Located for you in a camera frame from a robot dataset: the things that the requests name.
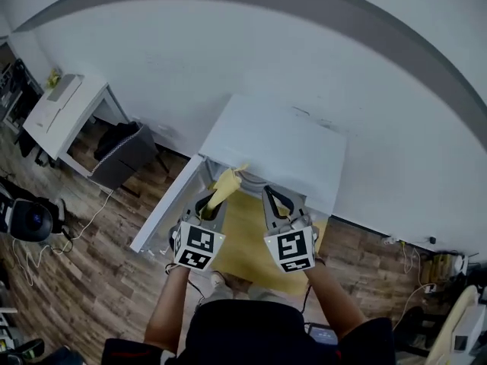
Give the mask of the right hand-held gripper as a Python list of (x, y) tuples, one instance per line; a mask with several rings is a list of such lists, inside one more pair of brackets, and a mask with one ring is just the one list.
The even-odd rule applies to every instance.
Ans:
[[(262, 200), (268, 230), (264, 243), (279, 269), (291, 273), (314, 267), (319, 228), (307, 214), (302, 197), (281, 186), (266, 185)], [(279, 207), (286, 208), (290, 217), (281, 214)]]

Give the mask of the yellow cloth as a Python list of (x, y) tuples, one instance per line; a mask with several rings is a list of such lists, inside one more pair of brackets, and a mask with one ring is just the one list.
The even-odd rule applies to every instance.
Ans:
[(215, 193), (199, 212), (201, 219), (208, 220), (217, 206), (240, 188), (242, 179), (238, 173), (244, 171), (248, 166), (249, 164), (246, 163), (238, 168), (229, 168), (220, 175), (218, 181), (214, 185)]

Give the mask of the white microwave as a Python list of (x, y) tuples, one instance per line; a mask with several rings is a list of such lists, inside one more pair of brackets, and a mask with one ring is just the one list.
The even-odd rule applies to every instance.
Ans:
[(344, 136), (283, 103), (234, 95), (199, 149), (222, 167), (245, 170), (304, 197), (312, 212), (333, 212), (345, 159)]

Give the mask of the person's left leg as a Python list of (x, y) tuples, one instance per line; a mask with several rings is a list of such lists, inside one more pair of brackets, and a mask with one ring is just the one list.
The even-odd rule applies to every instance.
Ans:
[(230, 300), (234, 298), (233, 290), (227, 285), (225, 277), (218, 271), (213, 271), (210, 277), (212, 293), (206, 299), (209, 301)]

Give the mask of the person's leg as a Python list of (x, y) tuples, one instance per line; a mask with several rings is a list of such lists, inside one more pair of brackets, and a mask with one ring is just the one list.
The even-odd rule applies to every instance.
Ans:
[(234, 298), (233, 290), (227, 285), (225, 277), (218, 271), (213, 271), (210, 277), (212, 293), (206, 299), (209, 301), (230, 300)]
[(267, 301), (274, 303), (284, 303), (285, 299), (278, 296), (268, 288), (251, 284), (247, 290), (247, 296), (253, 301)]

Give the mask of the black jacket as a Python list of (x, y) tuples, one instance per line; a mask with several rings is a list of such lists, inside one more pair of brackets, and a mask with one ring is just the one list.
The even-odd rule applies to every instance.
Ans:
[(131, 135), (134, 135), (141, 125), (137, 122), (118, 123), (111, 126), (98, 141), (97, 150), (94, 152), (94, 159), (102, 161), (120, 142)]

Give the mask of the black screen device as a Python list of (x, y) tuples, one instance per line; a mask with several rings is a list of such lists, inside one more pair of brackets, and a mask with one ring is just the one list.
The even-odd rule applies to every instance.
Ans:
[(307, 322), (307, 333), (321, 345), (336, 346), (338, 344), (336, 333), (328, 325)]

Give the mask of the person's black shirt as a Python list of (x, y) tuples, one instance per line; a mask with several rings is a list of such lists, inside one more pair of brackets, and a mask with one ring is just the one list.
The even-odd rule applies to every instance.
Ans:
[(326, 347), (305, 332), (292, 306), (216, 300), (196, 310), (180, 354), (110, 338), (101, 365), (396, 365), (396, 355), (388, 318), (369, 320)]

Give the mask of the brown cardboard box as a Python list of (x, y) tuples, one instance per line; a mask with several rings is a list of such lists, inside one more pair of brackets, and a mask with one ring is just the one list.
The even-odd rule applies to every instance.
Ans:
[(466, 274), (469, 264), (467, 255), (436, 254), (422, 263), (419, 280), (421, 284), (438, 284)]

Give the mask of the white pod-shaped device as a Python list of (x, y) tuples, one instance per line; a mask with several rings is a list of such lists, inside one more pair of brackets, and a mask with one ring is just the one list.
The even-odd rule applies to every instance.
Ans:
[(0, 193), (0, 233), (40, 243), (52, 233), (53, 217), (42, 205)]

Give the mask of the flat white box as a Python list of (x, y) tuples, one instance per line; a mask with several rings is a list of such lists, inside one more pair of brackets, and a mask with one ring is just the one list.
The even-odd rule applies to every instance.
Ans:
[(67, 74), (53, 88), (47, 97), (48, 101), (66, 104), (75, 91), (80, 87), (83, 79), (80, 75)]

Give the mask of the beige curved board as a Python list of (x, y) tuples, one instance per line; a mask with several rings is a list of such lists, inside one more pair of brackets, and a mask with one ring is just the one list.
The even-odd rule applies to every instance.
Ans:
[(468, 286), (458, 297), (457, 301), (451, 308), (440, 333), (435, 342), (434, 350), (431, 349), (431, 354), (435, 352), (434, 358), (436, 360), (445, 360), (451, 349), (451, 340), (454, 328), (460, 321), (463, 313), (468, 306), (477, 306), (479, 294), (476, 286)]

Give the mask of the small white screen device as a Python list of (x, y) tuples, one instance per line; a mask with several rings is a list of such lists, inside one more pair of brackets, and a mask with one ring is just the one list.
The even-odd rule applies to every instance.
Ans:
[(469, 346), (469, 336), (465, 334), (452, 334), (452, 353), (464, 353)]

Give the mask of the black equipment rack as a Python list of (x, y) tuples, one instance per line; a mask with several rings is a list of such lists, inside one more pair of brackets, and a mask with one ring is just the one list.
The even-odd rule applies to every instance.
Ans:
[(42, 94), (21, 59), (7, 64), (0, 74), (0, 122), (18, 133)]

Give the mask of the black metal frame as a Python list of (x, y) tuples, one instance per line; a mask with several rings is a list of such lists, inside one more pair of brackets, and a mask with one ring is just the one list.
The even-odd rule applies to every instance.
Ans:
[[(420, 306), (406, 311), (393, 331), (396, 352), (406, 352), (426, 358), (429, 348), (439, 334), (444, 317), (426, 313)], [(415, 345), (420, 337), (425, 338), (425, 349)]]

